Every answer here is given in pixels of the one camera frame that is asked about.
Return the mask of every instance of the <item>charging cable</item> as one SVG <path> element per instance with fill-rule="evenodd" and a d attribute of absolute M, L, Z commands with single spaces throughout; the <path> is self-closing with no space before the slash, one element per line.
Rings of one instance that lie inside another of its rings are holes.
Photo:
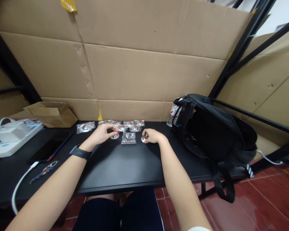
<path fill-rule="evenodd" d="M 12 208 L 13 208 L 13 211 L 15 213 L 15 215 L 18 214 L 18 210 L 16 208 L 16 204 L 15 204 L 15 196 L 16 196 L 16 192 L 17 192 L 17 189 L 20 185 L 20 183 L 22 182 L 22 180 L 25 178 L 25 176 L 31 171 L 31 169 L 33 169 L 35 166 L 38 165 L 38 161 L 34 162 L 33 165 L 30 166 L 30 168 L 28 169 L 28 171 L 20 178 L 19 182 L 17 183 L 15 189 L 14 189 L 14 192 L 13 192 L 13 195 L 12 195 Z"/>
<path fill-rule="evenodd" d="M 262 155 L 262 157 L 263 157 L 264 159 L 266 159 L 268 162 L 270 162 L 271 164 L 275 164 L 275 165 L 281 165 L 281 164 L 283 164 L 283 162 L 281 162 L 281 161 L 280 161 L 279 163 L 275 163 L 275 162 L 269 160 L 269 159 L 264 155 L 264 153 L 263 153 L 262 151 L 260 151 L 260 150 L 257 150 L 257 152 L 259 152 L 259 153 Z"/>

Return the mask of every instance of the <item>clear plastic bag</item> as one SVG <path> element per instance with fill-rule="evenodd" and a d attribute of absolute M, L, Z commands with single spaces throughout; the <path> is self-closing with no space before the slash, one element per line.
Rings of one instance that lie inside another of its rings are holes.
<path fill-rule="evenodd" d="M 130 132 L 141 132 L 141 127 L 138 125 L 134 125 L 132 127 L 129 128 Z"/>
<path fill-rule="evenodd" d="M 134 124 L 140 126 L 140 127 L 144 127 L 145 126 L 145 122 L 144 120 L 134 120 Z"/>
<path fill-rule="evenodd" d="M 89 132 L 91 131 L 93 128 L 95 128 L 95 122 L 87 122 L 84 124 L 78 124 L 76 125 L 77 127 L 77 134 L 79 133 L 83 133 L 83 132 Z"/>
<path fill-rule="evenodd" d="M 135 133 L 123 133 L 121 144 L 136 144 Z"/>
<path fill-rule="evenodd" d="M 112 120 L 104 120 L 104 121 L 99 121 L 98 126 L 100 126 L 101 124 L 111 124 Z"/>
<path fill-rule="evenodd" d="M 118 127 L 120 132 L 126 132 L 127 131 L 127 126 L 124 124 L 120 124 L 120 126 Z"/>
<path fill-rule="evenodd" d="M 134 121 L 124 121 L 123 124 L 130 128 L 134 126 Z"/>
<path fill-rule="evenodd" d="M 115 125 L 117 128 L 119 128 L 121 126 L 122 122 L 112 121 L 112 124 Z"/>

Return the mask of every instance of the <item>person's left hand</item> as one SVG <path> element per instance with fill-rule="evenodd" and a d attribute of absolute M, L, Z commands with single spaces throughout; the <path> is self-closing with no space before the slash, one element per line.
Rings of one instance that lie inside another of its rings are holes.
<path fill-rule="evenodd" d="M 113 132 L 107 133 L 107 129 L 112 129 Z M 79 148 L 84 151 L 92 151 L 92 149 L 103 142 L 108 138 L 119 133 L 118 128 L 113 124 L 101 124 L 97 129 L 86 139 Z"/>

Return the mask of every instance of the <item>dark shorts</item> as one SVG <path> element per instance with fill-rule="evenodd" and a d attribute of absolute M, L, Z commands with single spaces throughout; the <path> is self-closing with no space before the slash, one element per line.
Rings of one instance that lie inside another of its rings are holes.
<path fill-rule="evenodd" d="M 164 230 L 154 190 L 134 191 L 122 208 L 105 198 L 87 201 L 73 228 L 73 231 L 86 230 Z"/>

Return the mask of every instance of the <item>keychain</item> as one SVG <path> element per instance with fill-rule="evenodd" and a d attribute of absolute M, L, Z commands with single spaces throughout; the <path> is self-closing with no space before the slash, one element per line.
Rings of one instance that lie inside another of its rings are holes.
<path fill-rule="evenodd" d="M 38 174 L 36 177 L 34 177 L 29 184 L 31 184 L 32 182 L 36 181 L 37 179 L 41 178 L 42 176 L 44 176 L 45 174 L 47 174 L 48 172 L 50 172 L 51 170 L 54 169 L 54 166 L 58 163 L 58 160 L 55 160 L 54 162 L 52 162 L 50 165 L 46 166 L 43 171 Z"/>

